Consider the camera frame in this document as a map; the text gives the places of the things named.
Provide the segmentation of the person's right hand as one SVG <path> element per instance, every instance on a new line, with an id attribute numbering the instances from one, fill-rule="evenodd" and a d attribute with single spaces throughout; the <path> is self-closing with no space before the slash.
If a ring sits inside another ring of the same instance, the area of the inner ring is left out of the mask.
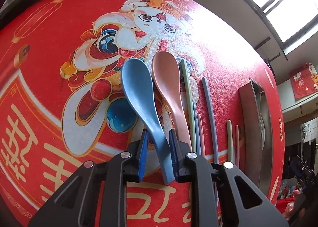
<path id="1" fill-rule="evenodd" d="M 296 202 L 296 200 L 297 200 L 297 198 L 298 198 L 298 196 L 299 196 L 300 194 L 301 194 L 301 192 L 300 192 L 299 190 L 293 191 L 293 201 L 291 201 L 291 202 L 289 202 L 289 203 L 287 204 L 287 206 L 286 206 L 286 208 L 285 208 L 285 211 L 284 211 L 284 213 L 282 214 L 287 221 L 289 221 L 291 215 L 293 214 L 293 211 L 294 211 L 294 209 L 295 209 L 295 202 Z"/>

